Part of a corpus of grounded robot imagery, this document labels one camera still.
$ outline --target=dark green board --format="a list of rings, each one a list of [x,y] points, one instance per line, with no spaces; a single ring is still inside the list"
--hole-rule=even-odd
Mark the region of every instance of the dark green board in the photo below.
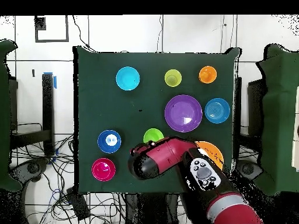
[[[232,111],[222,124],[212,124],[203,113],[200,125],[183,134],[167,125],[164,109],[171,98],[181,94],[197,99],[203,111],[206,103],[215,97],[225,99],[232,109],[238,48],[228,54],[92,53],[82,47],[77,47],[77,51],[80,192],[182,192],[175,168],[146,181],[136,180],[130,174],[129,150],[142,142],[149,128],[158,128],[165,137],[178,135],[213,143],[224,156],[224,167],[230,169]],[[198,79],[200,69],[206,65],[217,70],[217,79],[208,85]],[[117,71],[125,66],[135,68],[140,74],[140,84],[132,91],[123,91],[116,84]],[[165,83],[164,75],[169,69],[182,74],[179,86],[169,87]],[[121,136],[120,149],[111,155],[100,151],[97,145],[99,134],[107,129]],[[110,181],[100,182],[93,177],[91,167],[98,158],[109,158],[115,163],[116,174]]]

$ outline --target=purple plate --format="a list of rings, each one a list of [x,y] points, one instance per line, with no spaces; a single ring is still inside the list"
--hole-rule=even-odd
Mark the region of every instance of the purple plate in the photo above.
[[[177,95],[165,107],[166,122],[175,131],[193,131],[199,126],[202,117],[199,102],[189,95]]]

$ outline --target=blue bowl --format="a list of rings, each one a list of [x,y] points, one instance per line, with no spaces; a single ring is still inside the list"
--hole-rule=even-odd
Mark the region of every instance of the blue bowl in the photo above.
[[[104,153],[116,152],[121,144],[120,135],[116,131],[107,129],[103,131],[98,137],[98,145],[101,151]]]
[[[210,100],[204,109],[207,119],[214,124],[220,124],[227,120],[230,111],[230,105],[222,98]]]
[[[135,89],[140,81],[139,73],[132,67],[124,67],[116,74],[116,83],[123,90]]]

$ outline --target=orange plate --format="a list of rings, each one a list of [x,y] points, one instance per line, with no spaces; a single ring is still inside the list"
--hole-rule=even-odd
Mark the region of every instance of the orange plate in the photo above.
[[[205,66],[199,72],[199,80],[203,83],[214,82],[217,77],[217,71],[212,66]]]
[[[195,144],[200,149],[208,153],[208,157],[222,170],[224,159],[220,150],[213,144],[204,141],[196,141]]]

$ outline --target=lime green bowl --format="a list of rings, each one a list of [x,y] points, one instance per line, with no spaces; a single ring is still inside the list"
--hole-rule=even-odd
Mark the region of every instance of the lime green bowl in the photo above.
[[[147,143],[148,141],[157,142],[163,138],[164,138],[163,133],[160,130],[156,128],[151,128],[145,132],[143,136],[143,142],[144,143]]]
[[[176,69],[170,69],[165,74],[165,82],[170,87],[176,87],[182,81],[182,75]]]

